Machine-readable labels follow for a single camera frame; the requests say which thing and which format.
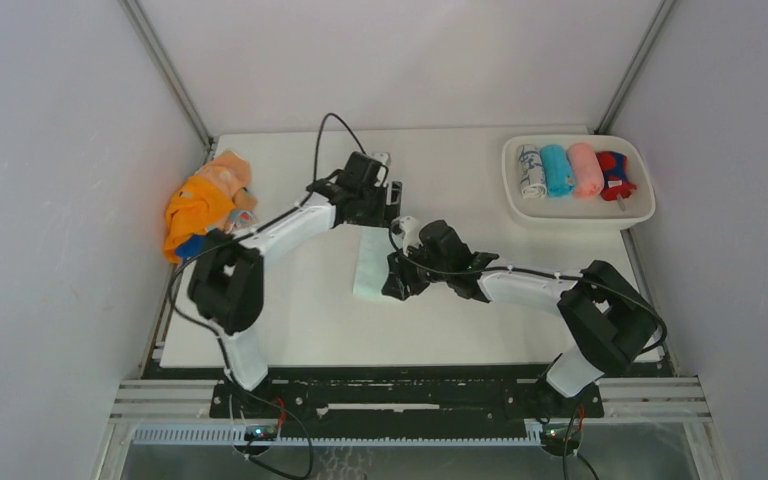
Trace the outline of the light mint green towel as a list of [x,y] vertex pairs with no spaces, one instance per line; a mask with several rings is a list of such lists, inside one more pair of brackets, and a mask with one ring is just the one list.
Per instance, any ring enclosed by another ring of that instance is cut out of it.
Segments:
[[393,252],[384,228],[362,227],[355,268],[353,295],[361,300],[395,303],[382,294],[388,277],[387,256]]

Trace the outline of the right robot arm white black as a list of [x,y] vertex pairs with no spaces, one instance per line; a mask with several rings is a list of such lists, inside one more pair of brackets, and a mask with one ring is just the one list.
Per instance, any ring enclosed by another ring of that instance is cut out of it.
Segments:
[[595,260],[580,271],[548,271],[515,266],[466,245],[427,243],[395,248],[387,268],[381,289],[386,297],[406,300],[444,283],[462,299],[558,315],[574,344],[539,380],[539,406],[552,416],[565,415],[586,387],[626,373],[640,355],[660,348],[667,338],[654,307],[605,261]]

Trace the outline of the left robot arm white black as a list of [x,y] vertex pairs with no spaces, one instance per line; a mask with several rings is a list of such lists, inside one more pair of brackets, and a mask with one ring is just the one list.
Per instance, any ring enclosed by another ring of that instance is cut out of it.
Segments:
[[261,383],[268,365],[253,325],[265,302],[265,272],[303,243],[341,225],[388,228],[401,213],[403,185],[372,181],[356,190],[320,179],[287,212],[246,233],[210,234],[194,259],[186,295],[217,338],[234,404],[250,417],[271,407]]

